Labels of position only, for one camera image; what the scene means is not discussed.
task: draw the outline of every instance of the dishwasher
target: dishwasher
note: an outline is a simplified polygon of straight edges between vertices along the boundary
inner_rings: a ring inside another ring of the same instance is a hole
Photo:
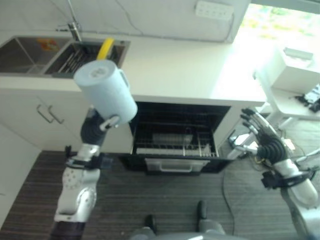
[[[231,161],[220,158],[213,134],[229,106],[137,102],[130,123],[130,154],[116,157],[132,171],[152,175],[218,173]]]

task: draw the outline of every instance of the white wall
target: white wall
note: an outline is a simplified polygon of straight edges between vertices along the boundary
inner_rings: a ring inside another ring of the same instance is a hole
[[[89,32],[125,33],[229,42],[236,35],[249,0],[222,0],[234,6],[233,18],[216,20],[195,14],[197,0],[72,0],[77,20]],[[1,0],[0,30],[67,29],[66,0]]]
[[[0,124],[0,228],[39,153]]]

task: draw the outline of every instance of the stainless steel sink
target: stainless steel sink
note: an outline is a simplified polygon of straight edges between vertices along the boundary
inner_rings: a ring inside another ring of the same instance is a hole
[[[0,47],[0,76],[72,78],[78,68],[97,58],[102,43],[102,39],[16,36]],[[114,41],[107,58],[121,67],[129,44]]]
[[[70,38],[13,37],[0,47],[0,73],[41,74]]]
[[[92,40],[70,43],[45,73],[55,78],[72,78],[78,68],[96,60],[102,43]],[[127,41],[115,41],[107,59],[121,67],[128,46]]]

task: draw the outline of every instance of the white cabinet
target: white cabinet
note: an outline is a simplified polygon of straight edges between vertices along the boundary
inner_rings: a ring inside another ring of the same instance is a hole
[[[64,151],[82,145],[80,131],[90,104],[81,92],[25,91],[0,94],[0,123],[41,150]],[[101,151],[129,153],[129,124],[107,132]]]
[[[90,106],[82,93],[55,92],[40,94],[39,97],[48,106],[52,106],[51,112],[59,120],[64,120],[63,125],[78,139],[78,142],[72,145],[72,149],[79,150],[81,146],[80,130]],[[132,142],[133,136],[129,124],[123,124],[107,132],[101,151],[130,153]]]
[[[36,95],[1,94],[0,122],[41,150],[63,151],[77,139],[48,113]]]

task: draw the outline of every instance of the dish rack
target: dish rack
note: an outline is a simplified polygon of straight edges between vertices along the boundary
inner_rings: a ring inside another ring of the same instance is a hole
[[[210,116],[163,112],[141,114],[135,129],[135,154],[216,157]]]

